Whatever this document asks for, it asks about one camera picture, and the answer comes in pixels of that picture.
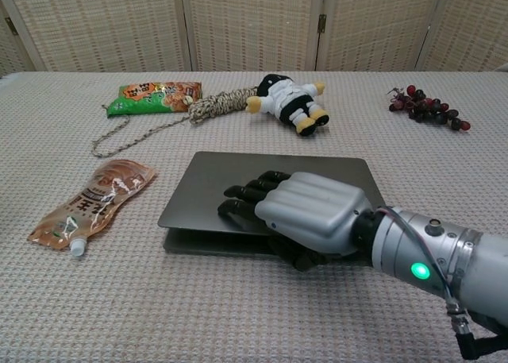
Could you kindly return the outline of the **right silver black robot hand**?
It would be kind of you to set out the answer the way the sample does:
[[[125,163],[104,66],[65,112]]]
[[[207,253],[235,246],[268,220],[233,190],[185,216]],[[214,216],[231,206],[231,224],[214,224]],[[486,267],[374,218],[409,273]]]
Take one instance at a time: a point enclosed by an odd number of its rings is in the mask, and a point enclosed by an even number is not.
[[[300,272],[358,253],[354,226],[373,215],[364,190],[311,172],[266,171],[223,195],[217,213],[265,226],[269,248]]]

